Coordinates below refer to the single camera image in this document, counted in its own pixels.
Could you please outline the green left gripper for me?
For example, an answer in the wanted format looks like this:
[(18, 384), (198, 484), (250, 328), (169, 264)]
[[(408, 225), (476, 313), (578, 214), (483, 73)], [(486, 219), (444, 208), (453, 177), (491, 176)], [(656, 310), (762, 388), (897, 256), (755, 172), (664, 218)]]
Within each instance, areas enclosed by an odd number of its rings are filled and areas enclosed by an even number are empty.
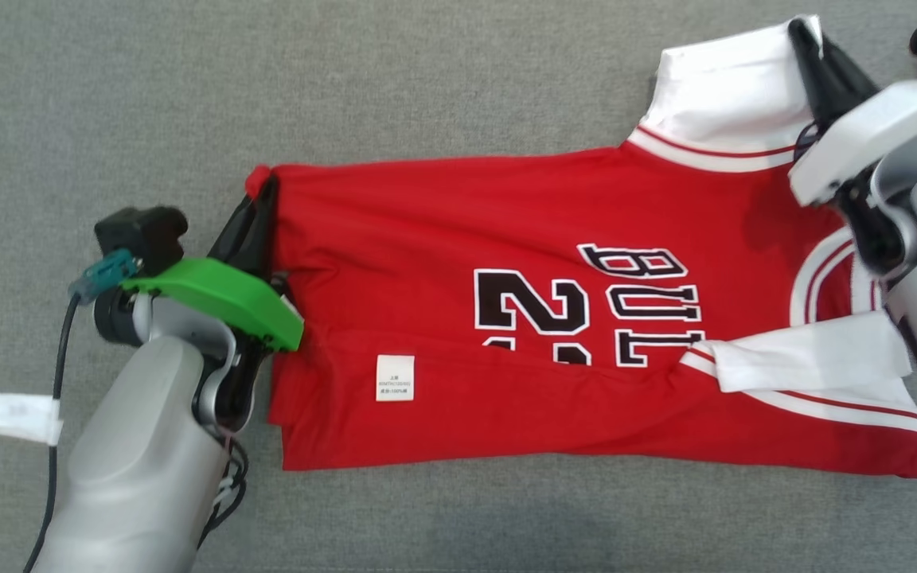
[(262, 341), (269, 351), (296, 351), (302, 316), (262, 280), (270, 277), (279, 190), (280, 179), (270, 173), (257, 195), (245, 196), (233, 210), (208, 258), (182, 259), (160, 275), (137, 275), (120, 286), (173, 298)]

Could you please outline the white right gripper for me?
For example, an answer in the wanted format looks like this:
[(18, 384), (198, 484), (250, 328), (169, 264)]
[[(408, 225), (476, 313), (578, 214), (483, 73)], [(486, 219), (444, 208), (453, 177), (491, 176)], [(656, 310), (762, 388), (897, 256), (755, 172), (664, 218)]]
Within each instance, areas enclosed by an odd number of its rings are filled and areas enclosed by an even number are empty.
[(808, 19), (793, 19), (789, 38), (813, 123), (823, 134), (789, 173), (794, 199), (809, 206), (833, 198), (845, 181), (917, 137), (917, 80), (896, 81), (878, 93), (861, 66)]

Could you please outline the red basketball jersey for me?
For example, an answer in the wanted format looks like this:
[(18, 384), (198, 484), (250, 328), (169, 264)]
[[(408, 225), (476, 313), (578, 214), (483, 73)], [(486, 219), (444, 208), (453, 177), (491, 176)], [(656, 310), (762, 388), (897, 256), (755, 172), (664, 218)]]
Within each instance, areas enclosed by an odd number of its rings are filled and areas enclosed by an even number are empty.
[(259, 167), (305, 322), (287, 471), (523, 454), (917, 478), (911, 366), (829, 207), (786, 23), (665, 49), (616, 146)]

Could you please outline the grey fabric sofa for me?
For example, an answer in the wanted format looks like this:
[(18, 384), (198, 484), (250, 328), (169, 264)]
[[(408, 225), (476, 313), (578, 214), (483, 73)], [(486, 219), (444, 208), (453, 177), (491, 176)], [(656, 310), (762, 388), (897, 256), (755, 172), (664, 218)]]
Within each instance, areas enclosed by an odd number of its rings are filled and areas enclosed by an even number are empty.
[[(92, 225), (174, 205), (208, 251), (259, 164), (618, 144), (667, 47), (818, 14), (882, 84), (917, 0), (0, 0), (0, 392), (49, 394)], [(917, 380), (907, 382), (917, 400)], [(194, 573), (917, 573), (917, 480), (640, 457), (281, 471)]]

